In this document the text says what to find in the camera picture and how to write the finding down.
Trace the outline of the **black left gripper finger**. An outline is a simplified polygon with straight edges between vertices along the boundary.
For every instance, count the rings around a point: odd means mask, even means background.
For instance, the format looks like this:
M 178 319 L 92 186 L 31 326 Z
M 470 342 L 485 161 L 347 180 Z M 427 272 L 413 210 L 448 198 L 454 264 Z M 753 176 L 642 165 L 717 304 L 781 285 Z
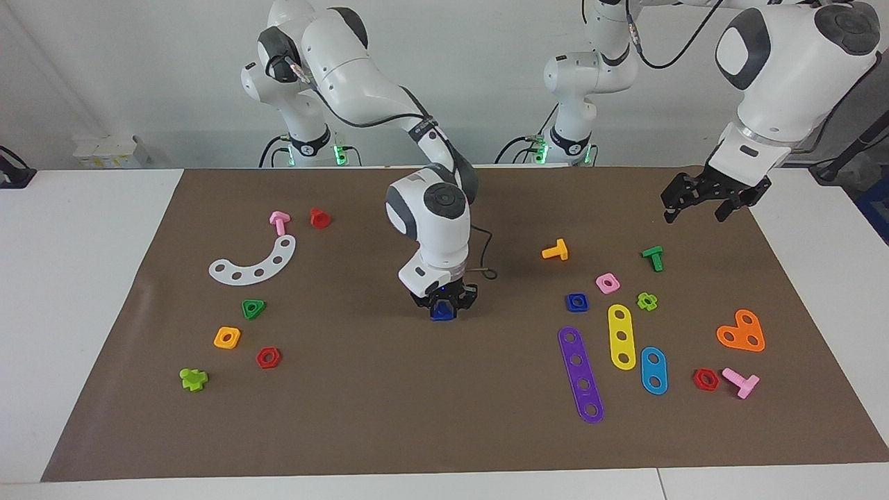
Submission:
M 660 194 L 663 202 L 663 217 L 667 224 L 673 224 L 679 213 L 698 204 L 698 180 L 688 174 L 677 174 Z
M 719 222 L 724 222 L 725 219 L 730 218 L 733 213 L 742 208 L 753 208 L 771 186 L 772 183 L 758 183 L 756 186 L 746 187 L 746 189 L 724 190 L 724 201 L 715 210 L 715 218 Z

